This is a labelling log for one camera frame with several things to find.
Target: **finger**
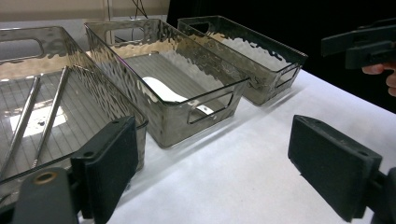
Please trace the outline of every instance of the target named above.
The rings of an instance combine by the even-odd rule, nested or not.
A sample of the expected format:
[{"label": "finger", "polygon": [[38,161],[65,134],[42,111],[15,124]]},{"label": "finger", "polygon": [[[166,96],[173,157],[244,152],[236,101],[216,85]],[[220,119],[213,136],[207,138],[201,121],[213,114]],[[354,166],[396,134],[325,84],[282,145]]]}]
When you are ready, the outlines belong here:
[{"label": "finger", "polygon": [[396,97],[396,88],[389,88],[388,93],[389,95]]},{"label": "finger", "polygon": [[392,63],[383,63],[384,65],[384,69],[386,70],[396,70],[396,62],[392,62]]},{"label": "finger", "polygon": [[384,65],[375,64],[375,65],[365,66],[361,70],[363,71],[363,73],[368,75],[378,75],[384,71]]},{"label": "finger", "polygon": [[387,82],[387,85],[388,85],[389,87],[391,87],[391,88],[396,88],[396,72],[390,74],[390,75],[387,77],[386,82]]}]

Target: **white table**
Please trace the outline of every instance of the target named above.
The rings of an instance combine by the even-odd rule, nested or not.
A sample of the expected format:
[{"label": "white table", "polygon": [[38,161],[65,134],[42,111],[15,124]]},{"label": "white table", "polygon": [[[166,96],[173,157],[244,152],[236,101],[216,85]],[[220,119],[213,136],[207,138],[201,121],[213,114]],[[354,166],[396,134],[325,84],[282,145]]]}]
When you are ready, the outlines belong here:
[{"label": "white table", "polygon": [[346,223],[290,162],[292,118],[320,119],[376,151],[387,174],[396,115],[305,71],[281,95],[262,106],[242,98],[233,117],[167,149],[148,134],[145,167],[109,223]]}]

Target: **plastic storage bin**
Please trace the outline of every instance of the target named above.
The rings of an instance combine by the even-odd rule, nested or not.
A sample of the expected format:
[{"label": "plastic storage bin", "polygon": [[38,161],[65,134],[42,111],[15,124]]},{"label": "plastic storage bin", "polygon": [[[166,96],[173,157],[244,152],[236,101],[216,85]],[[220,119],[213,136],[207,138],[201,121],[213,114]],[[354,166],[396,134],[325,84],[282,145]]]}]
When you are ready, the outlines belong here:
[{"label": "plastic storage bin", "polygon": [[263,105],[288,89],[307,55],[221,16],[182,18],[177,29],[245,72],[244,92],[254,105]]},{"label": "plastic storage bin", "polygon": [[[170,147],[234,114],[248,77],[177,28],[157,19],[85,26],[93,60],[144,110],[148,133],[160,147]],[[167,99],[169,95],[143,80],[147,77],[161,81],[181,99]]]},{"label": "plastic storage bin", "polygon": [[[50,166],[68,168],[69,156],[113,119],[134,116],[136,171],[143,167],[147,117],[103,75],[63,27],[0,30],[0,49],[0,206],[16,200],[22,180],[34,171]],[[63,87],[57,91],[61,80]],[[23,110],[29,101],[32,106]],[[18,122],[24,123],[19,129]],[[42,141],[46,123],[49,131]],[[14,138],[20,139],[16,144],[14,134],[20,137]]]}]

